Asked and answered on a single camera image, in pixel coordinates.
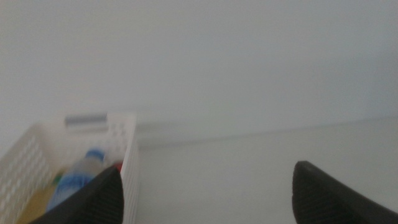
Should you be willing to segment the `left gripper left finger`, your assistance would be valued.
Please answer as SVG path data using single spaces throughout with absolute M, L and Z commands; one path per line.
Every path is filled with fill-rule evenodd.
M 120 171 L 111 166 L 31 224 L 122 224 L 124 192 Z

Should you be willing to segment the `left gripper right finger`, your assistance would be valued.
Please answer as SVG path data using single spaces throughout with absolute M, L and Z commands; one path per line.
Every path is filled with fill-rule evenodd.
M 292 177 L 292 210 L 297 223 L 397 224 L 397 213 L 359 194 L 308 161 Z

